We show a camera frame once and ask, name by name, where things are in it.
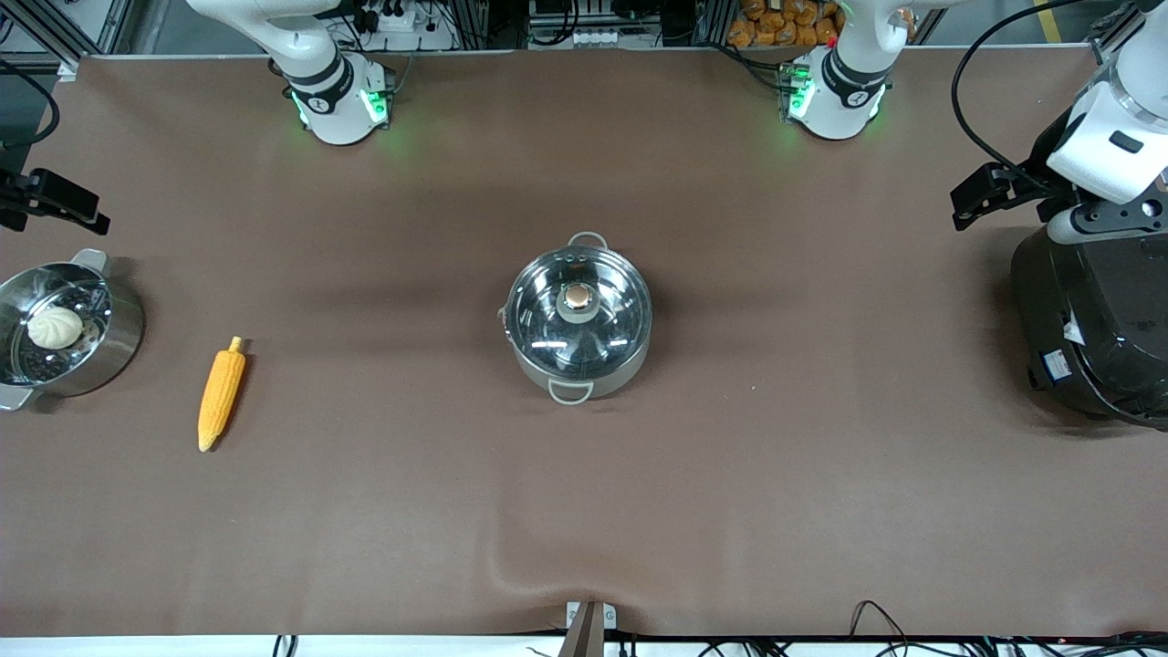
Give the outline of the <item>yellow corn cob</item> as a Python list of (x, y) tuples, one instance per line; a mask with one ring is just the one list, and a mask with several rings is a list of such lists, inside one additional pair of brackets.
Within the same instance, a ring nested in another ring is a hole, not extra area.
[(234, 336), (225, 350), (218, 350), (210, 366), (201, 399), (197, 437), (200, 452), (210, 452), (231, 417), (239, 386), (245, 375), (245, 340)]

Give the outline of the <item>steel steamer pot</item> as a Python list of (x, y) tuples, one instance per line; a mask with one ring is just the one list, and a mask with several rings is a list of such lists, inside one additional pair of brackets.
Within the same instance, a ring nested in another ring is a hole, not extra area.
[[(41, 350), (26, 336), (26, 321), (46, 307), (70, 307), (84, 320), (70, 348)], [(104, 251), (29, 267), (0, 286), (0, 412), (98, 390), (128, 366), (141, 340), (141, 300), (112, 277)]]

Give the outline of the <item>white steamed bun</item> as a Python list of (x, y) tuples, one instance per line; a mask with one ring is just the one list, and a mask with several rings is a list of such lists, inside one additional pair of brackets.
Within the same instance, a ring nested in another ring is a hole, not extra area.
[(26, 336), (41, 350), (70, 348), (84, 328), (84, 320), (70, 307), (46, 307), (26, 321)]

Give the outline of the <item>bag of orange items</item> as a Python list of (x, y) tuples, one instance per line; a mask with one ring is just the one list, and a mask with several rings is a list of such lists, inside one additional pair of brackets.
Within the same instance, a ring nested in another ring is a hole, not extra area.
[(834, 0), (738, 0), (726, 28), (734, 48), (833, 46), (847, 25), (847, 12)]

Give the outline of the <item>brown table mat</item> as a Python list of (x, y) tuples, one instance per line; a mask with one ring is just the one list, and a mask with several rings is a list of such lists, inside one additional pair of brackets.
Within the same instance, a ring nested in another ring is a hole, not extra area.
[[(133, 362), (0, 414), (0, 636), (1168, 631), (1168, 435), (1030, 390), (1029, 208), (965, 231), (955, 49), (818, 141), (712, 51), (425, 56), (329, 147), (260, 58), (88, 61)], [(245, 340), (200, 452), (210, 366)]]

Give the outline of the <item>grey metal table clamp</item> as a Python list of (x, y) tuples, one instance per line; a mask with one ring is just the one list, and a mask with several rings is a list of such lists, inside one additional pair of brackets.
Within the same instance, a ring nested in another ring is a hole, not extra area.
[(602, 601), (566, 603), (566, 637), (558, 657), (606, 657), (606, 644), (619, 630), (616, 607)]

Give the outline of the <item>aluminium frame profile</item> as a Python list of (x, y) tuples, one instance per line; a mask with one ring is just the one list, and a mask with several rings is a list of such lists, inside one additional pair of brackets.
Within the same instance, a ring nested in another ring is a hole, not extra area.
[(71, 78), (112, 54), (135, 0), (0, 0), (0, 61)]

